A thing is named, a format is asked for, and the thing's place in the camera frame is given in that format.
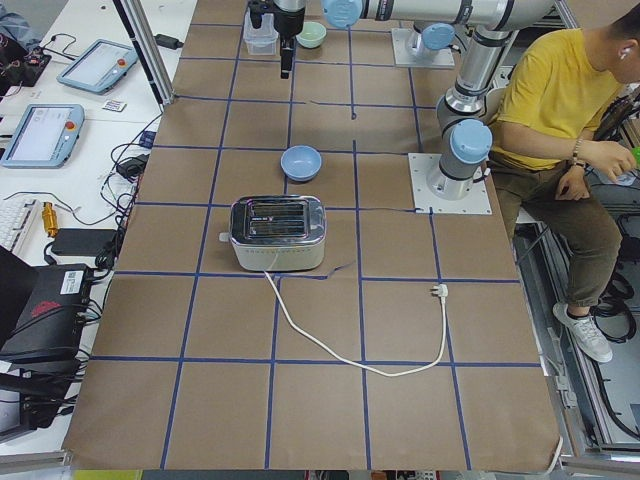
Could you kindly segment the light green bowl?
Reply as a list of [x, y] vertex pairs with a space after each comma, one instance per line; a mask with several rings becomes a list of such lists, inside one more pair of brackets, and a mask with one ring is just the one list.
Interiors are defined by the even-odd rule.
[[326, 27], [316, 21], [305, 21], [303, 28], [296, 35], [299, 45], [307, 49], [315, 49], [322, 45], [327, 35]]

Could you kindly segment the light blue bowl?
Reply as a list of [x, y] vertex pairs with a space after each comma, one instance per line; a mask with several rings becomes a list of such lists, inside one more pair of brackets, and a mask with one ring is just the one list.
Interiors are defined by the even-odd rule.
[[292, 146], [282, 153], [280, 159], [284, 175], [297, 182], [306, 182], [315, 178], [322, 165], [321, 154], [308, 145]]

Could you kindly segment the clear plastic food container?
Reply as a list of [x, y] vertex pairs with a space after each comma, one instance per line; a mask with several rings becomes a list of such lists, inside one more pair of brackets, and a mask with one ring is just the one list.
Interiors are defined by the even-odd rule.
[[249, 55], [275, 55], [278, 38], [279, 34], [275, 30], [272, 13], [261, 16], [261, 26], [258, 29], [253, 27], [250, 13], [245, 14], [243, 40]]

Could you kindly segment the upper teach pendant tablet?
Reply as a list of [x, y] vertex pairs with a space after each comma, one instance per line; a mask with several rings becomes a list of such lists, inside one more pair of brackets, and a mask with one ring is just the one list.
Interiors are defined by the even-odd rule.
[[57, 75], [63, 85], [95, 94], [110, 90], [138, 61], [127, 45], [98, 39]]

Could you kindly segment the teach pendant tablet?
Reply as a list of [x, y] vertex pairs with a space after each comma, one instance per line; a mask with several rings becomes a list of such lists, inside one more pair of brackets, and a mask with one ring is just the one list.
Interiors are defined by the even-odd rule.
[[95, 94], [110, 90], [138, 61], [127, 45], [98, 39], [57, 75], [63, 85]]
[[1, 157], [6, 168], [61, 167], [71, 156], [85, 119], [79, 104], [30, 104]]

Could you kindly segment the silver two-slot toaster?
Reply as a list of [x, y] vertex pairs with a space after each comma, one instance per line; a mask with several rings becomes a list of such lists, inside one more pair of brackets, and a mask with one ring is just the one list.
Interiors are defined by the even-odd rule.
[[303, 271], [323, 261], [326, 230], [325, 208], [314, 196], [247, 196], [232, 205], [219, 240], [232, 245], [245, 270]]

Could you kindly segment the lower teach pendant tablet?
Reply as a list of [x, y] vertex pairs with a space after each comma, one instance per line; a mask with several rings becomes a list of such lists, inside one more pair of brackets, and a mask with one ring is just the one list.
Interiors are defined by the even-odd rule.
[[30, 104], [1, 157], [6, 168], [61, 167], [71, 156], [85, 119], [79, 104]]

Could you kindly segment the black power adapter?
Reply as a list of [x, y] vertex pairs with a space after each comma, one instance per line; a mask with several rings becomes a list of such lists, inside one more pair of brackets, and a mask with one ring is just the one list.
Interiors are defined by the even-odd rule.
[[97, 256], [112, 245], [116, 236], [114, 229], [62, 228], [51, 246], [58, 256]]

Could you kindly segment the person in yellow shirt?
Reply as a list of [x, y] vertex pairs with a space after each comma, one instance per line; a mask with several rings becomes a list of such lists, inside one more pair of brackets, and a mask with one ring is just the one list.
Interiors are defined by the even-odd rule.
[[536, 39], [513, 70], [490, 123], [489, 166], [506, 230], [521, 209], [562, 235], [572, 252], [566, 300], [555, 318], [592, 360], [613, 352], [591, 309], [611, 277], [622, 236], [590, 193], [592, 167], [615, 181], [635, 169], [631, 151], [594, 134], [624, 86], [639, 80], [639, 9], [609, 25]]

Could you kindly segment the white keyboard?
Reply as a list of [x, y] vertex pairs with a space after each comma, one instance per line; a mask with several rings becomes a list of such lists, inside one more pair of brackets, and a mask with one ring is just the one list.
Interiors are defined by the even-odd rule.
[[41, 223], [42, 202], [29, 197], [1, 201], [1, 246], [13, 254], [24, 250], [25, 242]]

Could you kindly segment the brown paper table cover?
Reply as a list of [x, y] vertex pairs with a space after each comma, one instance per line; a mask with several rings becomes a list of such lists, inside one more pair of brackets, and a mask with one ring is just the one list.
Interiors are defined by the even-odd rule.
[[[541, 471], [559, 439], [501, 219], [413, 209], [452, 71], [391, 23], [330, 29], [289, 79], [239, 1], [198, 3], [65, 438], [79, 469]], [[315, 178], [282, 153], [308, 145]], [[308, 195], [310, 270], [249, 271], [238, 199]]]

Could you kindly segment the black computer box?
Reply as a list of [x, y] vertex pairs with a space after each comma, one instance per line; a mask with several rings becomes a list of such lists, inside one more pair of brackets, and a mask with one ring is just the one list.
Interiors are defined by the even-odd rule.
[[1, 359], [70, 360], [82, 334], [93, 270], [84, 263], [31, 266], [1, 250]]

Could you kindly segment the aluminium frame post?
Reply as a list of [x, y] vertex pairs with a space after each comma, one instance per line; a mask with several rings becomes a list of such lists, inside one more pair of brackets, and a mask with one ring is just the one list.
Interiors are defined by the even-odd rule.
[[136, 51], [156, 102], [170, 105], [174, 89], [160, 55], [155, 37], [138, 0], [113, 0], [114, 7]]

